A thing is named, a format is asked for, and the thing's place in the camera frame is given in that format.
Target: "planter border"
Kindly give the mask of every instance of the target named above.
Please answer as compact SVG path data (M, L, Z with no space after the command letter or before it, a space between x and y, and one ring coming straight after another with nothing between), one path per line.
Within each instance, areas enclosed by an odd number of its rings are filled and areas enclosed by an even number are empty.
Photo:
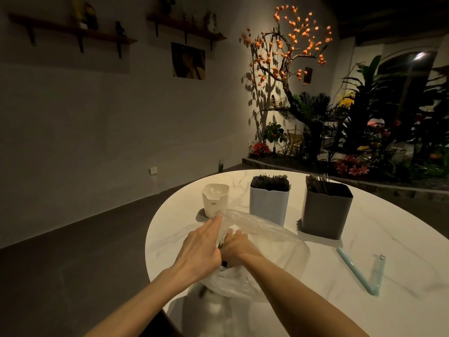
M258 161L256 159L243 157L242 163L257 167L259 169L275 169L275 170L285 170L289 172L300 172L302 174L310 174L309 172L304 172L301 170L281 167L274 164L268 164L265 162ZM449 203L449 191L446 190L433 190L433 189L423 189L423 188L412 188L412 187L401 187L401 186L392 186L380 183L366 182L366 181L357 181L350 180L347 178L329 176L331 180L338 181L341 183L345 183L347 185L362 189L372 194L391 194L395 196L402 196L408 198L418 198L418 199L428 199L431 201L438 202L448 202Z

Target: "blue plastic stick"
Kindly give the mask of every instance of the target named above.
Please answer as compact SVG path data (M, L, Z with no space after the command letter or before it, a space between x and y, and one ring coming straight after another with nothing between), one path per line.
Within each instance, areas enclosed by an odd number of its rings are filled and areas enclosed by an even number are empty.
M368 291L369 294L373 296L379 296L380 285L382 283L382 277L384 275L385 261L386 258L384 255L380 255L380 266L379 272L377 273L377 277L375 278L375 283L370 284L368 280L363 276L363 274L359 271L359 269L354 265L351 258L347 256L344 250L341 247L337 247L337 252L341 256L341 258L345 261L346 265L351 269L354 275L359 279L362 283L363 287Z

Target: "small white cup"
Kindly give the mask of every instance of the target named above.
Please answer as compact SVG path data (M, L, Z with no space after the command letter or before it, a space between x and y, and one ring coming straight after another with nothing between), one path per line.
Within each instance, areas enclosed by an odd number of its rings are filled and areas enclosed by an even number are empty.
M202 194L204 212L207 217L212 217L217 210L228 209L228 185L209 183L204 186Z

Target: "person's left hand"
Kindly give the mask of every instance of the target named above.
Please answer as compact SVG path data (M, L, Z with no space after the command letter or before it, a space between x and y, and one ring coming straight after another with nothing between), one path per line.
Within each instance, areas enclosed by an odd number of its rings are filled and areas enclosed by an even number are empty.
M216 247L216 241L221 220L221 216L209 219L185 238L172 267L187 281L187 287L208 277L220 267L221 253Z

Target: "photo on wall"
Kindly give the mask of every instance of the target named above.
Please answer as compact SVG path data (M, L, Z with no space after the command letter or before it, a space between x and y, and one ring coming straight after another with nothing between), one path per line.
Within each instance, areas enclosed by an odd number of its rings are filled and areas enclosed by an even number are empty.
M171 43L173 77L205 80L206 52L202 49Z

